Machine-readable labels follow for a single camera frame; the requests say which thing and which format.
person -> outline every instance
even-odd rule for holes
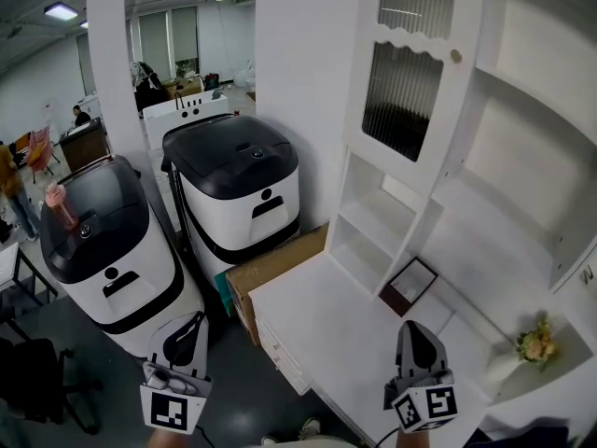
[[[76,116],[75,126],[80,126],[87,121],[91,121],[90,115],[88,115],[85,111],[81,111],[81,107],[79,105],[73,106],[73,114]]]
[[[316,418],[309,418],[298,434],[298,441],[279,443],[271,436],[261,439],[261,446],[279,445],[284,448],[355,448],[346,441],[321,434],[321,423]],[[156,429],[147,448],[191,448],[189,437],[172,433],[171,431]],[[427,431],[416,433],[398,432],[396,448],[429,448]]]
[[[39,217],[29,202],[19,175],[19,168],[2,141],[0,141],[0,189],[7,196],[8,204],[25,230],[27,239],[30,241],[37,239],[40,227]]]

office chair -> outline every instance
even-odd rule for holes
[[[19,418],[60,425],[64,409],[87,434],[97,434],[96,423],[84,425],[69,403],[67,395],[86,390],[102,390],[100,380],[75,385],[63,384],[64,359],[72,358],[71,350],[62,350],[56,358],[53,343],[48,339],[30,339],[13,320],[13,307],[0,310],[0,324],[7,323],[23,339],[13,344],[0,338],[0,399]]]

shoe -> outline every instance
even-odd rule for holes
[[[278,441],[270,436],[261,439],[261,446],[270,446],[271,444],[278,444]]]
[[[308,440],[321,433],[321,422],[317,418],[309,418],[300,429],[299,440]]]

flower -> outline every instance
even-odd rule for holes
[[[541,369],[558,351],[558,346],[552,340],[551,326],[545,314],[539,315],[534,330],[521,333],[516,342],[520,359],[532,362]]]

ribbed glass panel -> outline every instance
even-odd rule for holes
[[[454,0],[380,0],[378,22],[429,38],[448,38],[453,7]]]
[[[442,70],[428,53],[376,43],[363,132],[417,161]]]

